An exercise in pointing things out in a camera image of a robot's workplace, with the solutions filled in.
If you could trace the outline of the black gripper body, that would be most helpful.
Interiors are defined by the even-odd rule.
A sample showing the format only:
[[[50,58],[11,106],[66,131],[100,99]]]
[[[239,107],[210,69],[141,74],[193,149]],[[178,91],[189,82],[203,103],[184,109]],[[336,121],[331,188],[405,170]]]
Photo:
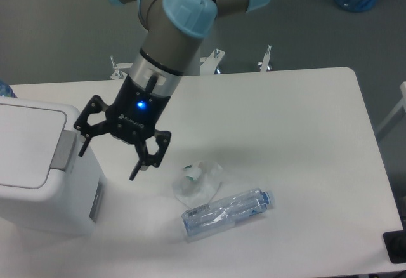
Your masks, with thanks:
[[[105,113],[112,136],[134,145],[136,140],[145,141],[154,135],[155,125],[170,99],[152,93],[157,81],[158,77],[152,76],[142,88],[130,77],[124,80]]]

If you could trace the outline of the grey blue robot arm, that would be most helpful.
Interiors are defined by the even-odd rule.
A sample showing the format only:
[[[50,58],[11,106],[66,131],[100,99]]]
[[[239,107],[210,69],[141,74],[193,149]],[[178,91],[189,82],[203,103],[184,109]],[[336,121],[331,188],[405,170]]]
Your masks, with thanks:
[[[248,13],[270,0],[121,0],[129,1],[137,2],[147,37],[114,102],[94,95],[74,126],[85,144],[110,134],[133,145],[138,154],[130,174],[134,179],[139,171],[160,166],[171,133],[155,126],[215,19]]]

